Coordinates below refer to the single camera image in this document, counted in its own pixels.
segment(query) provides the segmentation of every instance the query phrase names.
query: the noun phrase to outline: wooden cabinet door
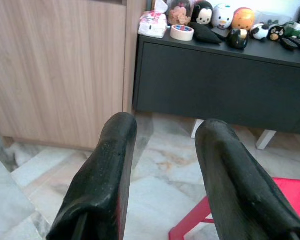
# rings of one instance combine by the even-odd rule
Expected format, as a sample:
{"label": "wooden cabinet door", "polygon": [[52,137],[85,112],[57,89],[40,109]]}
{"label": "wooden cabinet door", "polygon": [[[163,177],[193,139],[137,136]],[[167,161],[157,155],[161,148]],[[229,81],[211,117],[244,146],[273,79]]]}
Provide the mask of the wooden cabinet door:
{"label": "wooden cabinet door", "polygon": [[0,133],[94,148],[123,109],[126,7],[0,0]]}

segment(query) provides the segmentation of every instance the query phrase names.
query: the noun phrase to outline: roll of tape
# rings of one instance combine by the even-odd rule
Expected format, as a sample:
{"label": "roll of tape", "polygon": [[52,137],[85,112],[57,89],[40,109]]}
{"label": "roll of tape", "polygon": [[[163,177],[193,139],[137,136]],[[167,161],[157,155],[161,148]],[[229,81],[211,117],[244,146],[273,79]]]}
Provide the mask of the roll of tape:
{"label": "roll of tape", "polygon": [[171,27],[170,36],[180,41],[191,41],[194,37],[195,30],[191,27],[183,25],[173,25]]}

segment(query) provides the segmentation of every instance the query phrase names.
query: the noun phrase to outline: red plastic stool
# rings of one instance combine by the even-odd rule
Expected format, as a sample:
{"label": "red plastic stool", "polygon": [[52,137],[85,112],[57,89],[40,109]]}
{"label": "red plastic stool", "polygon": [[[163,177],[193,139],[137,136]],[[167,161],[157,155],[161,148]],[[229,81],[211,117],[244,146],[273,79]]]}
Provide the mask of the red plastic stool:
{"label": "red plastic stool", "polygon": [[[273,178],[291,206],[300,216],[300,180],[287,178]],[[199,223],[214,223],[207,219],[211,214],[208,197],[204,197],[181,222],[169,232],[169,240],[185,240],[185,235]]]}

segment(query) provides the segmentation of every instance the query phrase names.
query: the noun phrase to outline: cabinet top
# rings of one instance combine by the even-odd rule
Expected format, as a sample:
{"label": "cabinet top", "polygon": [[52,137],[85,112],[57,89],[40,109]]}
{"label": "cabinet top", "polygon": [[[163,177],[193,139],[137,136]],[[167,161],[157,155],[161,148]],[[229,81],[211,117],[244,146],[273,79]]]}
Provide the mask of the cabinet top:
{"label": "cabinet top", "polygon": [[140,35],[139,40],[140,42],[154,43],[300,68],[300,49],[290,51],[283,48],[279,42],[271,40],[261,42],[259,40],[249,39],[248,45],[244,50],[231,48],[226,42],[222,42],[219,45],[200,42],[195,38],[191,41],[179,41],[170,37],[170,30],[166,31],[162,39]]}

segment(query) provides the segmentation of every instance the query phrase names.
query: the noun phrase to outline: tiled floor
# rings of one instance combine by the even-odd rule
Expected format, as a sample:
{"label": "tiled floor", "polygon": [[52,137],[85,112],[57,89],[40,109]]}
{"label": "tiled floor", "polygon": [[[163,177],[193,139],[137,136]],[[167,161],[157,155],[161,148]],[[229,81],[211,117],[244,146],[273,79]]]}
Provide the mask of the tiled floor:
{"label": "tiled floor", "polygon": [[[205,195],[190,138],[193,119],[137,114],[125,240],[167,240],[175,226]],[[300,135],[277,133],[263,150],[262,131],[234,127],[238,136],[273,177],[300,179]],[[48,233],[72,178],[90,152],[0,143],[0,239],[41,240]],[[213,224],[201,224],[187,240],[217,240]]]}

